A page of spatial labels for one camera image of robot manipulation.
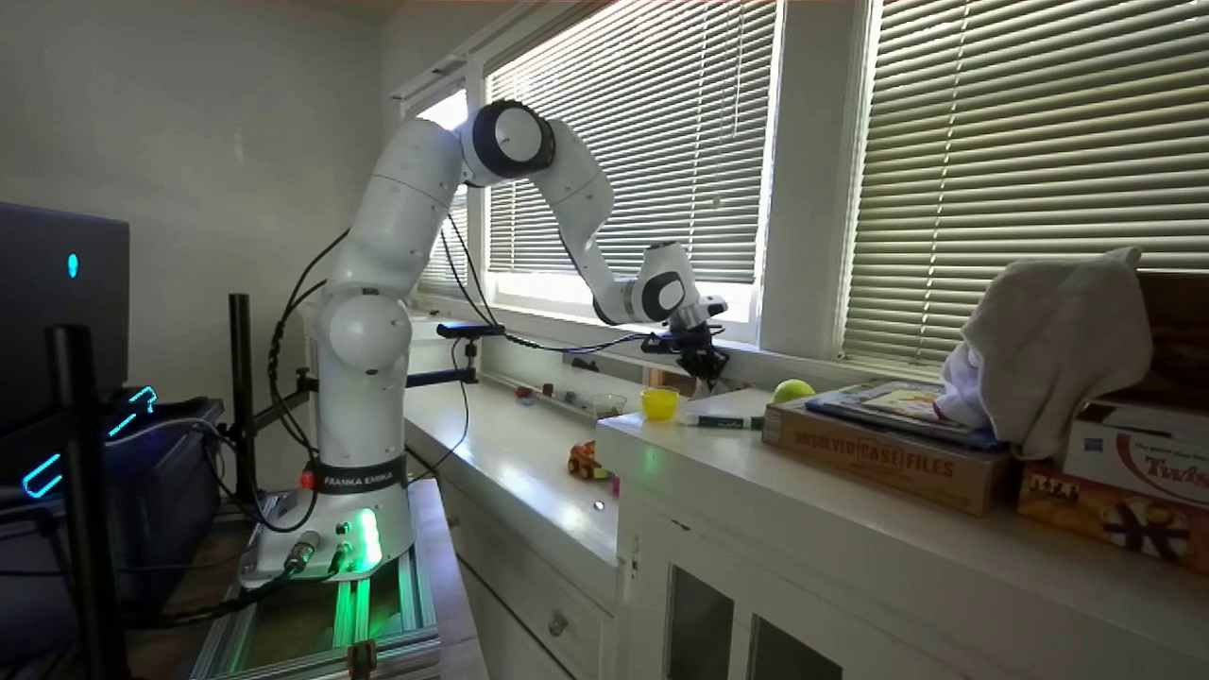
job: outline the white cloth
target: white cloth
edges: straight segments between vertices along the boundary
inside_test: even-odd
[[[1020,442],[1024,461],[1058,456],[1065,424],[1088,400],[1136,386],[1153,341],[1136,248],[1085,266],[1014,266],[998,274],[946,359],[935,407]]]

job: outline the window blind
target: window blind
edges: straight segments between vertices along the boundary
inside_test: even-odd
[[[886,0],[845,350],[946,359],[1010,261],[1209,271],[1204,152],[1204,0]]]
[[[750,282],[776,0],[611,0],[488,75],[490,99],[563,117],[603,166],[602,254],[640,271],[679,240],[697,282]],[[570,271],[530,181],[490,188],[490,271]]]

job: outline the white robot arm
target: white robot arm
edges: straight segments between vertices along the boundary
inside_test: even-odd
[[[399,297],[428,268],[454,188],[516,176],[553,204],[563,248],[603,321],[706,332],[720,308],[695,292],[687,258],[669,240],[650,244],[636,279],[607,271],[598,230],[611,213],[611,188],[563,121],[543,121],[520,102],[490,102],[457,132],[403,121],[335,248],[313,321],[321,453],[308,465],[308,495],[274,519],[284,534],[260,528],[244,584],[284,569],[366,577],[409,553],[399,410],[410,330]]]

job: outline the cardboard box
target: cardboard box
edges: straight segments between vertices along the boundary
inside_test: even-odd
[[[1005,453],[954,449],[806,410],[806,400],[765,403],[764,442],[784,456],[857,480],[901,487],[952,509],[985,512],[1010,471]]]
[[[1209,512],[1029,465],[1015,512],[1209,573]]]
[[[1098,400],[1069,424],[1060,471],[1209,509],[1209,410]]]

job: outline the yellow ball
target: yellow ball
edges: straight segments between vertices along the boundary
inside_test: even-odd
[[[779,381],[779,388],[772,388],[772,403],[806,400],[811,393],[816,393],[816,386],[810,386],[801,378],[784,378],[784,381]]]

